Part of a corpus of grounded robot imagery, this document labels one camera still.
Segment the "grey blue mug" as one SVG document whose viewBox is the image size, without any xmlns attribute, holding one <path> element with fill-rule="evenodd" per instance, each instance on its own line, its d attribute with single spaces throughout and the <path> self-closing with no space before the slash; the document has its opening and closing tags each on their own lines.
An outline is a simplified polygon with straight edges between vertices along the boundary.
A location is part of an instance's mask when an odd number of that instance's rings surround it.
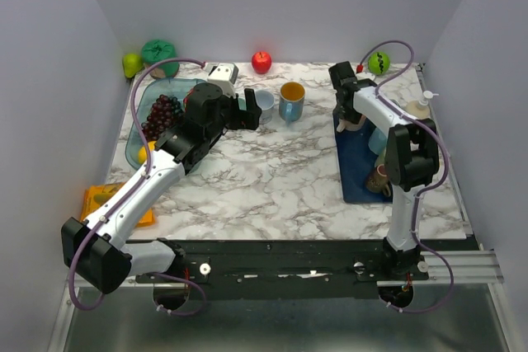
<svg viewBox="0 0 528 352">
<path fill-rule="evenodd" d="M 269 91 L 257 90 L 255 91 L 255 98 L 257 105 L 262 111 L 259 124 L 266 124 L 270 122 L 273 116 L 275 97 Z"/>
</svg>

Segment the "blue butterfly mug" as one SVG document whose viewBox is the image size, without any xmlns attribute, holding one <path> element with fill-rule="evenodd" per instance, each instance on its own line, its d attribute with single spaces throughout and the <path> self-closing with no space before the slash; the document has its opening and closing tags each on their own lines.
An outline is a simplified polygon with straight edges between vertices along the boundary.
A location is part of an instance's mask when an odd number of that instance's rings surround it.
<svg viewBox="0 0 528 352">
<path fill-rule="evenodd" d="M 305 89 L 297 82 L 287 82 L 280 89 L 279 116 L 286 124 L 300 119 L 304 108 Z"/>
</svg>

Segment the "pink mug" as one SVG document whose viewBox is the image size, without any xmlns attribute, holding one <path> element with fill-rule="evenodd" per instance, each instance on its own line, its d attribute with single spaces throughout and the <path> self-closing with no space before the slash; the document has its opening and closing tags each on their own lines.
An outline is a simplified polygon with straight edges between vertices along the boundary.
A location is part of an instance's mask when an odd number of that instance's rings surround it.
<svg viewBox="0 0 528 352">
<path fill-rule="evenodd" d="M 357 122 L 357 123 L 353 123 L 351 121 L 348 121 L 348 120 L 344 120 L 344 119 L 340 119 L 338 121 L 338 124 L 337 124 L 337 127 L 336 127 L 336 131 L 338 133 L 341 133 L 343 131 L 351 131 L 351 132 L 356 132 L 358 130 L 360 130 L 364 123 L 365 123 L 365 120 L 366 120 L 366 117 L 364 115 L 362 115 L 360 117 L 360 120 Z"/>
</svg>

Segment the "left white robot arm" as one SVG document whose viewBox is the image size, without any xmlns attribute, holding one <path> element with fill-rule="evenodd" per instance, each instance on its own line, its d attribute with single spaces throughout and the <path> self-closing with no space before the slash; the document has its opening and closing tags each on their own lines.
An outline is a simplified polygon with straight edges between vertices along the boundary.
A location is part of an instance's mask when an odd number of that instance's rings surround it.
<svg viewBox="0 0 528 352">
<path fill-rule="evenodd" d="M 255 130 L 262 114 L 254 90 L 238 98 L 203 82 L 186 96 L 180 121 L 155 143 L 150 159 L 99 209 L 61 227 L 65 265 L 100 292 L 115 291 L 130 275 L 155 272 L 166 282 L 182 275 L 183 263 L 165 242 L 133 248 L 126 242 L 136 224 L 172 185 L 184 178 L 227 130 Z"/>
</svg>

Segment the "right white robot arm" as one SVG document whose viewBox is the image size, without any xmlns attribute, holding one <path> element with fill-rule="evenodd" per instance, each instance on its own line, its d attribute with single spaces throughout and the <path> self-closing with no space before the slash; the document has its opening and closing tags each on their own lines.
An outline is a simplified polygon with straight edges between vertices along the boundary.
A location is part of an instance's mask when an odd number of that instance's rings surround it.
<svg viewBox="0 0 528 352">
<path fill-rule="evenodd" d="M 335 113 L 346 122 L 366 117 L 387 137 L 384 167 L 392 185 L 392 215 L 379 259 L 381 273 L 398 279 L 420 260 L 418 215 L 422 194 L 439 171 L 436 124 L 396 106 L 370 79 L 359 79 L 350 62 L 329 68 Z"/>
</svg>

